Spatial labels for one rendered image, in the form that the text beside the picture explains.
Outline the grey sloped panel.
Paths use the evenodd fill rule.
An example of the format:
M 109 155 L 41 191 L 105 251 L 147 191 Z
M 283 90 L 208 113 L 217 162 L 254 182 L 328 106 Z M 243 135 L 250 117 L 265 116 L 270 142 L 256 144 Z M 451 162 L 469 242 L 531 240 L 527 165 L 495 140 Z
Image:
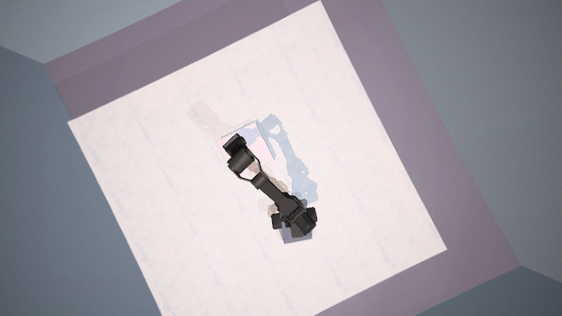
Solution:
M 283 237 L 284 244 L 313 238 L 312 231 L 310 231 L 308 234 L 306 234 L 306 236 L 292 237 L 291 228 L 286 228 L 286 225 L 285 225 L 284 221 L 282 221 L 281 231 L 282 231 L 282 237 Z

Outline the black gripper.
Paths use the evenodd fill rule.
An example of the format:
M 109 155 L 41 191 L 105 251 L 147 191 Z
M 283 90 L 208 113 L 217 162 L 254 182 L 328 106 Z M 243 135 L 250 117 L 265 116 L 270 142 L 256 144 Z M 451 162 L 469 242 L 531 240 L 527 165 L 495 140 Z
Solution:
M 306 208 L 306 213 L 310 216 L 310 218 L 314 221 L 317 222 L 317 215 L 316 215 L 316 211 L 314 207 L 311 208 Z M 282 221 L 285 222 L 286 228 L 289 228 L 289 224 L 288 224 L 288 220 L 285 219 L 283 216 L 282 218 L 280 217 L 280 213 L 275 213 L 271 215 L 271 219 L 272 219 L 272 227 L 273 229 L 279 229 L 282 228 Z

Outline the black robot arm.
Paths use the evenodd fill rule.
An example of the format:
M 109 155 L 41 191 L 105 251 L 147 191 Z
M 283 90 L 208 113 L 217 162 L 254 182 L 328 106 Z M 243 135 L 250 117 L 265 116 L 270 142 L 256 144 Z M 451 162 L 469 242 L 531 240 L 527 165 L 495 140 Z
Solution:
M 262 172 L 260 160 L 247 148 L 246 144 L 246 140 L 242 136 L 235 134 L 222 146 L 231 157 L 227 160 L 228 167 L 239 179 L 249 181 L 257 190 L 260 189 L 275 202 L 278 212 L 289 221 L 292 237 L 306 236 L 314 229 L 316 223 L 305 212 L 304 204 L 296 196 L 282 192 L 269 180 Z M 240 174 L 255 159 L 258 161 L 259 173 L 252 180 L 241 177 Z

